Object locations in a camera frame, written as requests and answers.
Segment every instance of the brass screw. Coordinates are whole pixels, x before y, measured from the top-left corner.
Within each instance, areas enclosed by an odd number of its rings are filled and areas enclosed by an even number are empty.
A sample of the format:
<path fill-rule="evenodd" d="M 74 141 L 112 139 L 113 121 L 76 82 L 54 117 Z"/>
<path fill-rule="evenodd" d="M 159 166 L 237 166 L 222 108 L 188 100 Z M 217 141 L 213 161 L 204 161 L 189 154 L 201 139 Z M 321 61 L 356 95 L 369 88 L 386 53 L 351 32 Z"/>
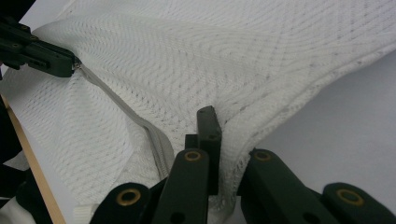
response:
<path fill-rule="evenodd" d="M 134 197 L 129 200 L 123 199 L 123 196 L 127 193 L 132 193 Z M 140 191 L 138 189 L 125 189 L 122 192 L 119 193 L 117 196 L 117 203 L 121 206 L 129 206 L 134 203 L 137 203 L 141 197 Z"/>
<path fill-rule="evenodd" d="M 355 206 L 364 205 L 363 198 L 353 190 L 350 189 L 339 189 L 336 191 L 338 198 L 344 203 L 349 203 Z"/>
<path fill-rule="evenodd" d="M 186 159 L 186 161 L 198 161 L 201 159 L 201 157 L 201 153 L 197 151 L 189 151 L 184 154 L 184 159 Z"/>
<path fill-rule="evenodd" d="M 271 155 L 267 152 L 258 151 L 254 153 L 254 158 L 258 161 L 269 161 L 271 160 Z"/>

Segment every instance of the black plastic part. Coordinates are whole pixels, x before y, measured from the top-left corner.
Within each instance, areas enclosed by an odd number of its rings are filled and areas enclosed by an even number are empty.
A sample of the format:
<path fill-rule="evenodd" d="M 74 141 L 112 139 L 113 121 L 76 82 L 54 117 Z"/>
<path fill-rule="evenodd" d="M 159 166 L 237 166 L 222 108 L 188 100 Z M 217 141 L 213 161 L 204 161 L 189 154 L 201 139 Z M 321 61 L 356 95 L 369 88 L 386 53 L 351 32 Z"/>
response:
<path fill-rule="evenodd" d="M 4 205 L 6 205 L 6 203 L 9 202 L 9 199 L 1 199 L 0 200 L 0 208 L 2 208 Z"/>
<path fill-rule="evenodd" d="M 155 210 L 157 209 L 158 201 L 163 193 L 163 187 L 165 186 L 166 180 L 167 178 L 163 179 L 149 190 L 151 197 L 146 210 L 142 211 L 145 213 L 142 223 L 151 223 Z"/>
<path fill-rule="evenodd" d="M 352 185 L 327 185 L 321 201 L 343 224 L 396 223 L 396 217 L 384 205 Z"/>
<path fill-rule="evenodd" d="M 245 181 L 271 223 L 339 223 L 275 153 L 254 149 L 250 156 Z"/>
<path fill-rule="evenodd" d="M 254 194 L 254 189 L 251 187 L 250 183 L 246 181 L 247 177 L 244 176 L 238 194 L 241 197 L 241 209 L 244 214 L 245 221 L 248 224 L 270 224 L 271 220 L 260 203 L 260 200 Z"/>
<path fill-rule="evenodd" d="M 12 198 L 17 192 L 18 186 L 26 179 L 24 171 L 0 165 L 0 197 Z"/>
<path fill-rule="evenodd" d="M 32 171 L 29 169 L 25 173 L 26 181 L 18 187 L 15 199 L 22 208 L 32 215 L 35 223 L 52 224 L 50 213 L 47 210 Z"/>
<path fill-rule="evenodd" d="M 317 193 L 316 191 L 309 189 L 309 191 L 311 191 L 311 193 L 318 199 L 320 200 L 321 194 Z"/>
<path fill-rule="evenodd" d="M 71 77 L 76 56 L 67 49 L 51 45 L 31 35 L 30 28 L 10 18 L 0 20 L 0 61 L 19 70 L 30 67 L 56 77 Z"/>
<path fill-rule="evenodd" d="M 179 152 L 163 188 L 155 224 L 205 224 L 207 222 L 209 158 L 205 151 Z"/>
<path fill-rule="evenodd" d="M 96 209 L 91 224 L 146 224 L 144 211 L 150 201 L 149 189 L 141 184 L 123 184 L 111 190 Z"/>
<path fill-rule="evenodd" d="M 6 105 L 0 97 L 0 162 L 14 158 L 22 151 L 20 140 L 9 118 Z"/>
<path fill-rule="evenodd" d="M 198 134 L 186 134 L 184 149 L 198 148 Z"/>
<path fill-rule="evenodd" d="M 197 112 L 198 148 L 204 150 L 210 159 L 209 194 L 219 193 L 219 160 L 221 128 L 213 106 L 206 106 Z"/>

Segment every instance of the wooden board edge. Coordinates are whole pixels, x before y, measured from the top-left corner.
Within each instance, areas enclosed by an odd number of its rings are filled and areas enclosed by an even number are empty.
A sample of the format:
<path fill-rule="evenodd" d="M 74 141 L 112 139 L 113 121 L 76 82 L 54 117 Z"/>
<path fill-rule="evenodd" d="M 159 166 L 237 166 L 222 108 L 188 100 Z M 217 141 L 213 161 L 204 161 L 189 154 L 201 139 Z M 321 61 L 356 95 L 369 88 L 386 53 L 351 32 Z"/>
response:
<path fill-rule="evenodd" d="M 26 156 L 27 161 L 29 162 L 30 168 L 32 170 L 33 175 L 35 176 L 35 182 L 40 189 L 41 195 L 44 199 L 44 203 L 47 206 L 49 211 L 50 218 L 52 219 L 53 223 L 60 223 L 64 224 L 64 216 L 62 215 L 61 210 L 59 209 L 58 204 L 56 203 L 55 198 L 53 197 L 52 191 L 50 190 L 50 186 L 44 177 L 44 174 L 41 170 L 40 164 L 35 157 L 35 153 L 33 152 L 32 148 L 30 147 L 29 141 L 23 131 L 23 128 L 18 121 L 17 117 L 15 116 L 12 109 L 9 107 L 7 100 L 2 96 L 3 102 L 6 105 L 7 112 L 11 119 L 12 125 L 14 126 L 15 132 L 21 142 L 22 150 Z"/>

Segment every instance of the black clamp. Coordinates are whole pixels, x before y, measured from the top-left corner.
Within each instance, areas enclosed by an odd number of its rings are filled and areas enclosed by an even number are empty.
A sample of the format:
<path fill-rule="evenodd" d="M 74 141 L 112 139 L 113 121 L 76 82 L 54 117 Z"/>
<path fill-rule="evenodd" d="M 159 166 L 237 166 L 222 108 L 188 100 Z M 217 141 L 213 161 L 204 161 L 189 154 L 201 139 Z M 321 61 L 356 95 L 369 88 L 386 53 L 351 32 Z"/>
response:
<path fill-rule="evenodd" d="M 218 194 L 221 129 L 212 106 L 197 113 L 198 134 L 186 135 L 170 175 L 151 189 L 128 183 L 110 191 L 91 224 L 206 224 L 209 195 Z M 369 194 L 336 183 L 323 194 L 307 188 L 273 152 L 250 152 L 238 195 L 249 224 L 396 224 Z"/>
<path fill-rule="evenodd" d="M 71 77 L 80 65 L 73 52 L 39 40 L 10 17 L 0 17 L 0 62 L 17 70 L 27 63 L 56 77 Z"/>

